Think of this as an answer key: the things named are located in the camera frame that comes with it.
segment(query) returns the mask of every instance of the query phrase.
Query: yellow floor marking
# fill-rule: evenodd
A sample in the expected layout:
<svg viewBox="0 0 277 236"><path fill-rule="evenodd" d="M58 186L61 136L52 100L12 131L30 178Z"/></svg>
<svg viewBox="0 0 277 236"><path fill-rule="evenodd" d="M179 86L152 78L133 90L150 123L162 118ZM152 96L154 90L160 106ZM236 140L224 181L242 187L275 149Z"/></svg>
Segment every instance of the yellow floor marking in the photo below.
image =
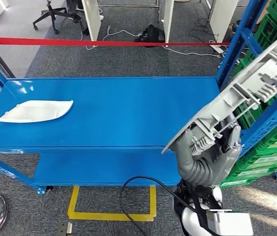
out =
<svg viewBox="0 0 277 236"><path fill-rule="evenodd" d="M75 206L79 195L79 186L74 186L72 191L67 216L72 220L113 220L129 221L122 213L98 213L98 212L75 212ZM150 186L150 214L129 214L135 221L153 221L156 215L156 186Z"/></svg>

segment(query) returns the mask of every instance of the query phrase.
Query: white desk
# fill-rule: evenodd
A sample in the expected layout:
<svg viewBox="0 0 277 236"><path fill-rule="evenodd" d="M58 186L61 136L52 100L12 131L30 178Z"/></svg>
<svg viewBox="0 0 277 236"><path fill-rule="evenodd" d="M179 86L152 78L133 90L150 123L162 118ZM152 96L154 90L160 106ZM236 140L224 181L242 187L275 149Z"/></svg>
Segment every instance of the white desk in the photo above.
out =
<svg viewBox="0 0 277 236"><path fill-rule="evenodd" d="M168 43L169 41L171 21L175 0L165 1L165 5L163 23L165 42ZM82 0L82 3L83 4L84 13L85 14L90 38L92 41L96 41L101 25L101 18L99 16L98 4L97 0Z"/></svg>
<svg viewBox="0 0 277 236"><path fill-rule="evenodd" d="M223 42L226 32L233 16L236 8L246 7L249 0L206 0L210 12L208 20L211 25L215 39L218 43Z"/></svg>

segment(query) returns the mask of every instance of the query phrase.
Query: red barrier tape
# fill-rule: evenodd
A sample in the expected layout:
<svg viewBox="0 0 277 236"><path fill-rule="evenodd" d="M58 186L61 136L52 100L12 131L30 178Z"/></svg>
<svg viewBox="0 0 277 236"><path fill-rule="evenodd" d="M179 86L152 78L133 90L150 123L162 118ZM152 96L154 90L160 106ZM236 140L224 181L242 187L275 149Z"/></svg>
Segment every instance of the red barrier tape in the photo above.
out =
<svg viewBox="0 0 277 236"><path fill-rule="evenodd" d="M146 43L124 41L89 41L43 38L5 38L0 37L0 45L39 45L39 46L210 46L229 43Z"/></svg>

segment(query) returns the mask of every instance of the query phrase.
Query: gray carpet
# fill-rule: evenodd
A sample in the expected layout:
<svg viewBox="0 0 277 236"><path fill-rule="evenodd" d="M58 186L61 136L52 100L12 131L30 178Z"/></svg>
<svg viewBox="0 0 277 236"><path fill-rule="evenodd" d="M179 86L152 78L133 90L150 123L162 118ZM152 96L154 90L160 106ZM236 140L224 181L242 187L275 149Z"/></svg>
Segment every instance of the gray carpet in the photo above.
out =
<svg viewBox="0 0 277 236"><path fill-rule="evenodd" d="M171 42L199 42L214 39L202 33L196 26L199 17L205 17L208 8L197 1L175 3L172 16ZM104 8L98 40L102 40L107 29L110 33L127 30L133 34L142 32L150 24L156 23L154 8ZM71 20L57 22L60 33L49 30L46 38L80 39L80 26ZM107 40L134 41L134 37L121 33ZM211 47L172 47L180 52L211 54ZM96 76L180 76L214 75L220 59L210 56L179 55L162 47L98 47L88 51L84 47L40 47L26 77L96 77Z"/></svg>
<svg viewBox="0 0 277 236"><path fill-rule="evenodd" d="M196 19L205 17L208 9L198 0L175 3L171 41L199 41L190 35L191 29L199 29ZM100 32L102 39L108 25L111 32L122 29L138 33L149 24L156 25L155 9L118 10L104 9L104 20ZM43 28L38 24L39 30ZM47 38L79 39L79 26L70 20L57 20L58 35L52 29ZM203 41L211 35L198 31L193 33ZM108 40L132 40L119 34ZM175 47L181 52L211 53L211 48ZM19 52L13 56L17 61ZM213 57L182 56L162 48L85 48L40 47L26 77L64 76L147 76L147 75L213 75L219 60ZM0 154L0 160L27 175L33 175L38 155ZM57 224L67 218L67 211L72 187L56 187L43 196L0 174L0 194L9 202L9 212L0 236L55 236ZM79 190L76 211L121 212L118 194L120 188L82 187ZM246 187L223 190L225 207L250 212L256 236L277 236L277 180L264 177ZM124 203L131 212L147 213L147 188L129 188ZM153 222L140 222L147 235L181 236L179 223L171 208L171 197L157 188L157 216ZM73 236L133 236L140 235L130 222L73 221Z"/></svg>

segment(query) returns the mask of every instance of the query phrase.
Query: blue metal shelf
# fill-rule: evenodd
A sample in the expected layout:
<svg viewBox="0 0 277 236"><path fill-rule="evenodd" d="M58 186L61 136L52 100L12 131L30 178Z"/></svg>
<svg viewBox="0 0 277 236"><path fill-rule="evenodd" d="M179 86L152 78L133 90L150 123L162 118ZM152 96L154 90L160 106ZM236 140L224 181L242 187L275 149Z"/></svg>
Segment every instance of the blue metal shelf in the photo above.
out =
<svg viewBox="0 0 277 236"><path fill-rule="evenodd" d="M149 175L175 185L180 179L175 158L171 152L162 156L160 149L188 119L216 97L218 85L220 89L225 87L245 44L254 55L261 52L251 30L267 2L250 0L215 77L7 82L0 73L0 87L3 88L0 93L0 116L29 99L74 100L71 113L58 120L0 123L0 152L42 153L33 178L3 162L0 172L39 194L45 193L47 185L122 185L134 175ZM95 115L91 118L89 112ZM277 99L243 134L242 155L276 125ZM150 183L138 180L133 184Z"/></svg>
<svg viewBox="0 0 277 236"><path fill-rule="evenodd" d="M181 179L172 152L162 155L155 151L42 153L33 179L42 186L122 186L137 175L161 179L175 186ZM156 184L135 179L132 186Z"/></svg>

